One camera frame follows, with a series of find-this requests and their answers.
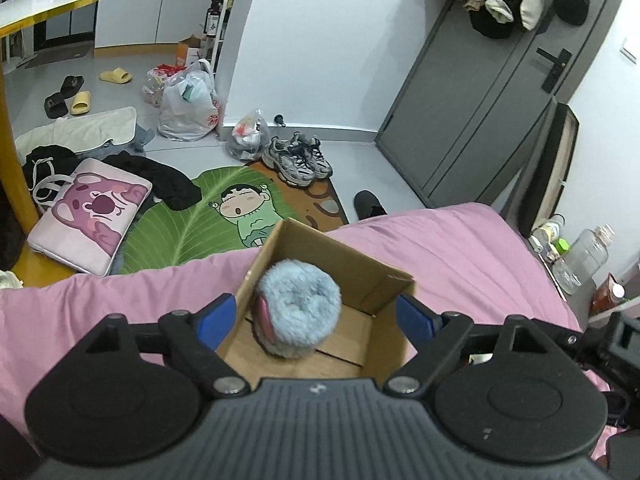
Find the fluffy blue plush item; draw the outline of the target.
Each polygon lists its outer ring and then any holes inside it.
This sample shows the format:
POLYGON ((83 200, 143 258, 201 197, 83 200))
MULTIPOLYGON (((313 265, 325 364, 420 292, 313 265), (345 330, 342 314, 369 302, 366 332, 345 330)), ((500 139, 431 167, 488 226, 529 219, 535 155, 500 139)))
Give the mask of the fluffy blue plush item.
POLYGON ((262 274, 255 292, 254 336, 277 358, 297 360, 314 353, 340 319, 341 289, 310 263, 279 261, 262 274))

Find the brown cardboard box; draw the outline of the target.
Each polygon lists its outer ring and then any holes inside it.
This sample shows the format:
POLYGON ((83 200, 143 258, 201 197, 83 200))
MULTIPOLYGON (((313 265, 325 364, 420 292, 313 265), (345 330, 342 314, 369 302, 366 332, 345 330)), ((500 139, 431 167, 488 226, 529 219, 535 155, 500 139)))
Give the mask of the brown cardboard box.
POLYGON ((371 377, 408 362, 396 299, 413 277, 339 240, 282 220, 235 294, 218 354, 254 386, 262 378, 371 377))

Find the pink bed sheet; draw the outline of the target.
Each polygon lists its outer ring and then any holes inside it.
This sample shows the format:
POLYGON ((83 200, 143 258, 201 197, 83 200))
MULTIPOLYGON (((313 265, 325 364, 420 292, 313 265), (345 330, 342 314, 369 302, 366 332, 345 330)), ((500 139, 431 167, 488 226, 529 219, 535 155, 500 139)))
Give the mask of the pink bed sheet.
MULTIPOLYGON (((458 311, 478 324, 521 314, 578 330, 539 261, 482 204, 391 214, 329 236, 411 274, 416 298, 435 312, 458 311)), ((2 415, 25 431, 29 391, 107 313, 144 323, 174 309, 198 310, 236 292, 256 256, 254 249, 232 250, 165 269, 107 278, 75 274, 47 287, 2 290, 2 415)))

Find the clear plastic water jug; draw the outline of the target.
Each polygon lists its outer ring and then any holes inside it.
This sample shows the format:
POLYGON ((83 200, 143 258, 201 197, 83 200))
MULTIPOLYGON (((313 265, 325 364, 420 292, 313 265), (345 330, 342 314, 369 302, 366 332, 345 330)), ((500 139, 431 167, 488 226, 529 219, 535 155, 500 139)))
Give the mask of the clear plastic water jug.
POLYGON ((551 268, 563 292, 574 295, 602 268, 608 261, 608 246, 612 244, 613 237, 614 230, 608 224, 580 233, 551 268))

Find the green leaf cartoon rug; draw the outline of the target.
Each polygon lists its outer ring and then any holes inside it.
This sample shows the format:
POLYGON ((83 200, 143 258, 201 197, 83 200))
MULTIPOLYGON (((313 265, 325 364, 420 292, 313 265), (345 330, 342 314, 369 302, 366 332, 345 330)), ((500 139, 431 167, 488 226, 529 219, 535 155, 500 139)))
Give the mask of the green leaf cartoon rug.
POLYGON ((114 274, 178 266, 218 252, 258 248, 276 224, 294 218, 321 231, 348 223, 329 179, 293 188, 262 162, 204 171, 192 180, 202 199, 190 208, 150 207, 128 231, 114 274))

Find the black clothing on floor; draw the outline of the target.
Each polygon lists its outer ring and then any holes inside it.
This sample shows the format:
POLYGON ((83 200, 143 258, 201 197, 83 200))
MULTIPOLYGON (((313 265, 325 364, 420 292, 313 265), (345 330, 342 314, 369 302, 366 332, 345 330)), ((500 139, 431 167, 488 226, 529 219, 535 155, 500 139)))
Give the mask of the black clothing on floor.
POLYGON ((118 169, 135 174, 152 184, 152 192, 174 211, 188 209, 202 199, 201 189, 181 171, 144 156, 120 152, 103 161, 118 169))

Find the black shoe by bed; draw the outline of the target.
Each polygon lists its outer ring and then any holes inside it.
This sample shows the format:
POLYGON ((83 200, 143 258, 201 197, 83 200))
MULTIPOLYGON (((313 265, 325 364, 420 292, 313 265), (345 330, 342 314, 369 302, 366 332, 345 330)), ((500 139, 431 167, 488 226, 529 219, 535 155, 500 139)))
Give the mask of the black shoe by bed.
POLYGON ((385 216, 387 211, 378 198, 368 190, 359 191, 354 197, 354 208, 359 220, 385 216))

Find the pink bear laptop bag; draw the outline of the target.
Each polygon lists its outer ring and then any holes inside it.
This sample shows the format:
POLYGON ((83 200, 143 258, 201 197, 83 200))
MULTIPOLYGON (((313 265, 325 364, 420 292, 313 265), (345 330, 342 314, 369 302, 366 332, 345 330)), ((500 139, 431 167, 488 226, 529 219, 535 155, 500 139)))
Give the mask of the pink bear laptop bag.
POLYGON ((150 181, 94 158, 69 176, 51 172, 34 180, 41 217, 27 244, 76 271, 104 276, 151 191, 150 181))

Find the grey sneaker right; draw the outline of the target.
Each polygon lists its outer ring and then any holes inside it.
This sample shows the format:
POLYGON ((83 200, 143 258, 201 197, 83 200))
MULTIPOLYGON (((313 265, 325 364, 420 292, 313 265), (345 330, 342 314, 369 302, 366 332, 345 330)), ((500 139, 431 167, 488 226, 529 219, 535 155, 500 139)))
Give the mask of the grey sneaker right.
POLYGON ((333 167, 321 151, 321 141, 316 136, 307 138, 303 133, 295 131, 292 137, 294 143, 303 148, 307 166, 319 180, 326 180, 333 176, 333 167))

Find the small clear trash bag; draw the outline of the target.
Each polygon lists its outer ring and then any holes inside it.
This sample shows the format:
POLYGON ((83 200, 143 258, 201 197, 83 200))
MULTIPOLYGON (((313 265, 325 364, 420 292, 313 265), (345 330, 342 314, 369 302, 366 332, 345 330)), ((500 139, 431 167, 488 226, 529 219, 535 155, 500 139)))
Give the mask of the small clear trash bag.
POLYGON ((246 114, 233 127, 226 142, 231 157, 240 162, 254 162, 270 142, 271 134, 268 122, 261 110, 246 114))

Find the large white plastic bag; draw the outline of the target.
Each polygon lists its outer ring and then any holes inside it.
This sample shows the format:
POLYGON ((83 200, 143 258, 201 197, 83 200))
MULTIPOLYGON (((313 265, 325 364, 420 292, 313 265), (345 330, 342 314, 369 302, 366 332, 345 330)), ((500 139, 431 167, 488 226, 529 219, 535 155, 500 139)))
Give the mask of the large white plastic bag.
POLYGON ((166 80, 157 132, 180 142, 201 140, 217 128, 220 111, 212 66, 200 58, 166 80))

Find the grey door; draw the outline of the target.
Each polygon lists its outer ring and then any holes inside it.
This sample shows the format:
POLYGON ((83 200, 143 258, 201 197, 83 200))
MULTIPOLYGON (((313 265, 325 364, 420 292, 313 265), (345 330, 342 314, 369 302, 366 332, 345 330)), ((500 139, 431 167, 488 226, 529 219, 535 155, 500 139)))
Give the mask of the grey door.
POLYGON ((547 107, 570 100, 622 0, 590 0, 572 26, 547 14, 533 32, 489 39, 448 2, 378 133, 376 144, 427 207, 490 204, 526 162, 547 107), (551 93, 551 63, 573 53, 551 93))

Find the white towel on floor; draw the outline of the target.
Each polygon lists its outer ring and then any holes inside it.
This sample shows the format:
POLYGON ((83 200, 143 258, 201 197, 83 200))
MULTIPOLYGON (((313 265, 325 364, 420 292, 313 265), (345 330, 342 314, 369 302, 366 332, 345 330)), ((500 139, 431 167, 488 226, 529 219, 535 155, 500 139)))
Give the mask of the white towel on floor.
POLYGON ((126 144, 134 138, 137 111, 132 106, 108 112, 58 118, 52 124, 37 127, 15 140, 18 154, 26 157, 40 146, 58 145, 74 153, 100 148, 107 142, 126 144))

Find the yellow slipper near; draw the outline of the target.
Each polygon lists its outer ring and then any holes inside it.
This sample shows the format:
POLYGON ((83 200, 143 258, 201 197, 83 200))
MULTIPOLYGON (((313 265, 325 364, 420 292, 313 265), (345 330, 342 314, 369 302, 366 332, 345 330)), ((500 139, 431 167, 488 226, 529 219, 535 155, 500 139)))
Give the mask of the yellow slipper near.
POLYGON ((88 114, 91 110, 91 92, 88 90, 79 91, 74 96, 72 105, 70 106, 70 114, 73 116, 82 116, 88 114))

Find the yellow slipper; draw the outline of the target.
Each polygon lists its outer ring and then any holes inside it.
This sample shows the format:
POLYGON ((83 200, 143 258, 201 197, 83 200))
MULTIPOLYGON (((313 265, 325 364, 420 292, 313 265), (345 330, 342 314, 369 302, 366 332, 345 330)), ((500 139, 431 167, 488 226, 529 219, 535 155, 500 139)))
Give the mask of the yellow slipper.
POLYGON ((100 81, 109 82, 110 84, 128 84, 128 82, 132 81, 132 75, 128 70, 117 67, 114 70, 106 70, 100 73, 100 81))
POLYGON ((72 105, 70 106, 70 114, 73 116, 82 116, 88 114, 91 110, 91 92, 88 90, 79 91, 74 96, 72 105))

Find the black slipper pair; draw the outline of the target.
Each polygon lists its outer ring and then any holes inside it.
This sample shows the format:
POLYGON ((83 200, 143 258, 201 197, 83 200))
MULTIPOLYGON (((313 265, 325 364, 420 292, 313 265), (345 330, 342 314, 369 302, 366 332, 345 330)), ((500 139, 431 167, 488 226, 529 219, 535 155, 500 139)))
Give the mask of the black slipper pair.
POLYGON ((66 76, 61 84, 60 90, 47 96, 43 102, 43 108, 47 118, 58 119, 68 113, 66 101, 79 92, 84 85, 83 76, 66 76))

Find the yellow slipper far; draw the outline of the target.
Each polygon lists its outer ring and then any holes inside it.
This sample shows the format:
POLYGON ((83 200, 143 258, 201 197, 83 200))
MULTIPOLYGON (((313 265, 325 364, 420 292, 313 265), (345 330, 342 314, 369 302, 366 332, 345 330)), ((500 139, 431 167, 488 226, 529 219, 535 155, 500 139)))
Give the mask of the yellow slipper far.
POLYGON ((132 75, 128 70, 117 67, 114 70, 106 70, 100 73, 100 81, 109 82, 110 84, 128 84, 128 82, 132 81, 132 75))

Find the white cabinet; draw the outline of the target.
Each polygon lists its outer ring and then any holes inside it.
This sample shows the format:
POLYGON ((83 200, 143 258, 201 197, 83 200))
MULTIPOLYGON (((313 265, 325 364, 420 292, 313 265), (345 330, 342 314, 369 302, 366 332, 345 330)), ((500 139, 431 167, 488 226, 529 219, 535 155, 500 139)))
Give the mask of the white cabinet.
POLYGON ((209 0, 100 0, 94 55, 174 54, 203 32, 209 0))

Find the folded board against wall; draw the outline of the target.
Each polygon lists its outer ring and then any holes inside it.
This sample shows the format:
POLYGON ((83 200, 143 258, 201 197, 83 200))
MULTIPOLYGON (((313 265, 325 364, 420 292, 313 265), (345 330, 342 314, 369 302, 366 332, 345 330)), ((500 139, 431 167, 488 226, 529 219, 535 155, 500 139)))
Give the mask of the folded board against wall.
POLYGON ((521 236, 551 218, 558 209, 579 132, 579 122, 565 103, 552 101, 532 158, 518 177, 506 216, 521 236))

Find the black drawstring bag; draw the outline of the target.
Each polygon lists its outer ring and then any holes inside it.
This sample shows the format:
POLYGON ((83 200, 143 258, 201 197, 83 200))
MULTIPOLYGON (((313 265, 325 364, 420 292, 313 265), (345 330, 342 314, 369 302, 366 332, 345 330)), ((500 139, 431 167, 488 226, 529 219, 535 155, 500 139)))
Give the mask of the black drawstring bag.
POLYGON ((40 146, 27 155, 23 174, 40 214, 46 212, 72 182, 79 164, 80 159, 73 151, 59 145, 40 146))

